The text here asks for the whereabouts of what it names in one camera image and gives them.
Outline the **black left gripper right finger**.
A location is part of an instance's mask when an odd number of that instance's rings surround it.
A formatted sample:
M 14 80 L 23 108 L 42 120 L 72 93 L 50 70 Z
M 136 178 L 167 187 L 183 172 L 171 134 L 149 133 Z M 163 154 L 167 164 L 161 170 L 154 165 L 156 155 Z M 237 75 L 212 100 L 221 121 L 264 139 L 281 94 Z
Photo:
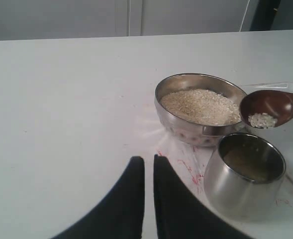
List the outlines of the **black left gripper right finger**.
M 201 203 L 164 156 L 154 155 L 153 192 L 159 239 L 249 239 Z

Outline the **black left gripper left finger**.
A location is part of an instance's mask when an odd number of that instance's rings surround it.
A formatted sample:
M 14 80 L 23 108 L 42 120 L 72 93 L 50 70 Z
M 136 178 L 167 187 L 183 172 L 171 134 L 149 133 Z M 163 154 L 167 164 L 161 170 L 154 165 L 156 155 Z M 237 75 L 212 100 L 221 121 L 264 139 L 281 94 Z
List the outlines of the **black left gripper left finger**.
M 83 218 L 56 239 L 140 239 L 145 205 L 145 165 L 130 159 L 108 194 Z

